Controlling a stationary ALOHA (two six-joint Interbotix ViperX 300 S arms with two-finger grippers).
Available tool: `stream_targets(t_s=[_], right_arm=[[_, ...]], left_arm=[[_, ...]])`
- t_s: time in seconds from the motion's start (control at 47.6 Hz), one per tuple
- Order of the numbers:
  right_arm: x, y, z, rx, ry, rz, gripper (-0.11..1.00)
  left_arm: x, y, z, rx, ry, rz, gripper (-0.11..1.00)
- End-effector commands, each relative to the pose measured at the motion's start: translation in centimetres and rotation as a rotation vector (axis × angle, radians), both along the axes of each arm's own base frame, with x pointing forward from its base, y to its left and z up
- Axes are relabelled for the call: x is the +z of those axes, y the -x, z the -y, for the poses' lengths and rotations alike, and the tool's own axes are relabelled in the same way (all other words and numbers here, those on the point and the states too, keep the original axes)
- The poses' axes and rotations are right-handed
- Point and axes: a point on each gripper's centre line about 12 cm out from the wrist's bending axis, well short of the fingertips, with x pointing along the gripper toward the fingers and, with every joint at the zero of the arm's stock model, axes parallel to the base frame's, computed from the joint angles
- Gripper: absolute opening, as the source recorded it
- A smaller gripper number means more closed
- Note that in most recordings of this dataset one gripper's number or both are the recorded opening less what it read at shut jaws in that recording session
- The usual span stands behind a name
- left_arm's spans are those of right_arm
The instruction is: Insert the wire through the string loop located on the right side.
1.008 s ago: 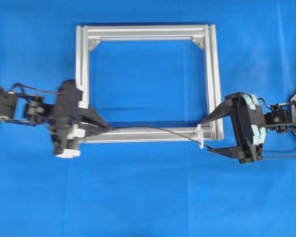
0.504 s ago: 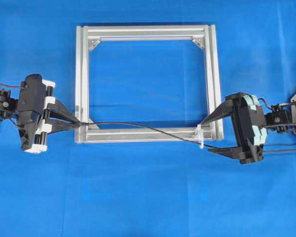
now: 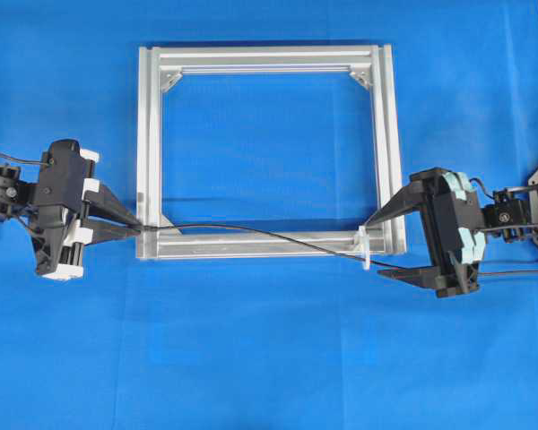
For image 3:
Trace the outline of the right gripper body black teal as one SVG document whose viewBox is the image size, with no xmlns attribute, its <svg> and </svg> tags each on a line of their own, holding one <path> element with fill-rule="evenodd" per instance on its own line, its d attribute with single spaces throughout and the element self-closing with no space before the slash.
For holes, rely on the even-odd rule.
<svg viewBox="0 0 538 430">
<path fill-rule="evenodd" d="M 478 195 L 468 176 L 432 168 L 410 175 L 410 183 L 421 187 L 418 210 L 431 260 L 431 267 L 422 270 L 422 285 L 437 297 L 477 291 L 487 239 Z"/>
</svg>

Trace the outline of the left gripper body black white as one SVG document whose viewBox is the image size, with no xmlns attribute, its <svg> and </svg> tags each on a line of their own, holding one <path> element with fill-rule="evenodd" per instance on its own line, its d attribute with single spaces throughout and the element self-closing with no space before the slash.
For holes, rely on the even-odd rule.
<svg viewBox="0 0 538 430">
<path fill-rule="evenodd" d="M 44 165 L 30 198 L 35 272 L 50 280 L 80 278 L 82 241 L 91 235 L 79 222 L 82 193 L 99 155 L 82 151 L 76 140 L 63 139 L 52 142 L 41 161 Z"/>
</svg>

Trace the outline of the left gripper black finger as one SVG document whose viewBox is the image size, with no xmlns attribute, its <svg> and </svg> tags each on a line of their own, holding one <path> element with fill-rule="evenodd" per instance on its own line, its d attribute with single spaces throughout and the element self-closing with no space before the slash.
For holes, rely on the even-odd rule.
<svg viewBox="0 0 538 430">
<path fill-rule="evenodd" d="M 136 216 L 111 190 L 94 178 L 83 181 L 83 201 L 91 207 L 91 215 L 122 224 L 138 224 Z"/>
<path fill-rule="evenodd" d="M 89 230 L 91 239 L 87 245 L 97 245 L 111 241 L 122 241 L 131 237 L 138 237 L 140 231 L 134 228 L 111 224 L 105 220 L 85 219 L 81 227 Z"/>
</svg>

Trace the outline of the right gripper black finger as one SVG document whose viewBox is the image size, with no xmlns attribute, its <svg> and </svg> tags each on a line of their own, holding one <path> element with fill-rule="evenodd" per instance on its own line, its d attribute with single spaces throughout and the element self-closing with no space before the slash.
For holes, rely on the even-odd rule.
<svg viewBox="0 0 538 430">
<path fill-rule="evenodd" d="M 369 217 L 365 225 L 367 227 L 374 226 L 418 211 L 421 214 L 422 225 L 427 227 L 430 224 L 428 212 L 429 189 L 430 185 L 426 181 L 412 181 L 401 188 L 381 209 Z"/>
<path fill-rule="evenodd" d="M 378 275 L 401 281 L 415 287 L 437 289 L 437 267 L 428 266 L 420 268 L 390 269 L 377 272 Z"/>
</svg>

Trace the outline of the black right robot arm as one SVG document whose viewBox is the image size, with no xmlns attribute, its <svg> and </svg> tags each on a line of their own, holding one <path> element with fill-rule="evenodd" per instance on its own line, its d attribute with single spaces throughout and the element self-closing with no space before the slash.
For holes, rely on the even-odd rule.
<svg viewBox="0 0 538 430">
<path fill-rule="evenodd" d="M 531 240 L 538 246 L 538 170 L 527 185 L 507 187 L 490 194 L 492 202 L 479 203 L 482 181 L 463 172 L 432 168 L 411 175 L 407 186 L 376 211 L 368 225 L 417 212 L 431 264 L 417 268 L 382 270 L 382 276 L 436 296 L 454 297 L 478 290 L 480 264 L 488 237 L 507 243 Z"/>
</svg>

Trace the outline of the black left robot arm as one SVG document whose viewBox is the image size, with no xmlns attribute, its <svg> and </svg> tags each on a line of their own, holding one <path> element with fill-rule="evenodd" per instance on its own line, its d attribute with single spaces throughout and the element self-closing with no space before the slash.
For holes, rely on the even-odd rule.
<svg viewBox="0 0 538 430">
<path fill-rule="evenodd" d="M 51 143 L 34 163 L 34 183 L 21 179 L 22 159 L 2 158 L 0 222 L 14 219 L 29 233 L 40 277 L 78 279 L 85 247 L 143 232 L 143 224 L 95 178 L 99 154 L 78 141 Z"/>
</svg>

